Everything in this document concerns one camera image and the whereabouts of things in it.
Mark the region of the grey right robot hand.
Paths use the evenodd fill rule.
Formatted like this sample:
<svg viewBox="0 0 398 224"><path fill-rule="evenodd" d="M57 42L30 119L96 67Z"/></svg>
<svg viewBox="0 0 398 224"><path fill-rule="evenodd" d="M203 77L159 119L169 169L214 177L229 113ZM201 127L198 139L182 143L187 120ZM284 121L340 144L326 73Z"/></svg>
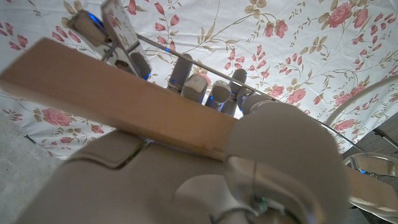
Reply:
<svg viewBox="0 0 398 224"><path fill-rule="evenodd" d="M349 197L335 140L300 109L241 98L235 120L84 55L28 52L11 92L115 130L65 161L18 223L341 223Z"/></svg>

